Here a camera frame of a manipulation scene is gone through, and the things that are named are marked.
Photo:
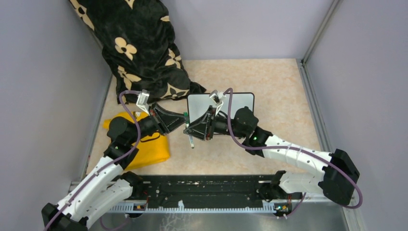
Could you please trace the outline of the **white marker pen body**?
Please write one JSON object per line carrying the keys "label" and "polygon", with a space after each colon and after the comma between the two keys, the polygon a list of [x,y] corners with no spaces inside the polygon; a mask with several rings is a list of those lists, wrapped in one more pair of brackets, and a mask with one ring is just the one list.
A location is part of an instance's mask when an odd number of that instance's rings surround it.
{"label": "white marker pen body", "polygon": [[194,149],[195,146],[194,146],[194,142],[193,142],[193,137],[191,135],[189,135],[189,142],[190,142],[191,148]]}

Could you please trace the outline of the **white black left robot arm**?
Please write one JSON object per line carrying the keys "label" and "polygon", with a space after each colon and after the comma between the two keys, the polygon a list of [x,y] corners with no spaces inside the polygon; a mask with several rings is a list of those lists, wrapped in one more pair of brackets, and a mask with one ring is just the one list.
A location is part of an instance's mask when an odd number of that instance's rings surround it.
{"label": "white black left robot arm", "polygon": [[188,121],[184,114],[154,103],[146,117],[137,120],[129,112],[113,118],[107,136],[111,142],[94,169],[59,202],[41,211],[46,231],[87,231],[106,212],[128,198],[143,196],[141,177],[123,171],[137,156],[141,139],[159,132],[166,135]]}

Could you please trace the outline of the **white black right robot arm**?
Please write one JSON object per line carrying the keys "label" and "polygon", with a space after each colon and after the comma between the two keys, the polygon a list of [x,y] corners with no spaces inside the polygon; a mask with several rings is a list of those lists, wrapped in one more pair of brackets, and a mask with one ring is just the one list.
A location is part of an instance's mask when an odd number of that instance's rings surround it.
{"label": "white black right robot arm", "polygon": [[214,134],[229,135],[251,155],[276,159],[304,170],[303,173],[277,172],[271,185],[276,198],[290,193],[322,194],[346,208],[362,206],[363,196],[357,186],[360,176],[356,165],[346,151],[316,151],[283,140],[270,131],[260,128],[258,118],[248,108],[240,108],[234,118],[230,114],[216,115],[209,107],[198,119],[191,122],[184,134],[209,141]]}

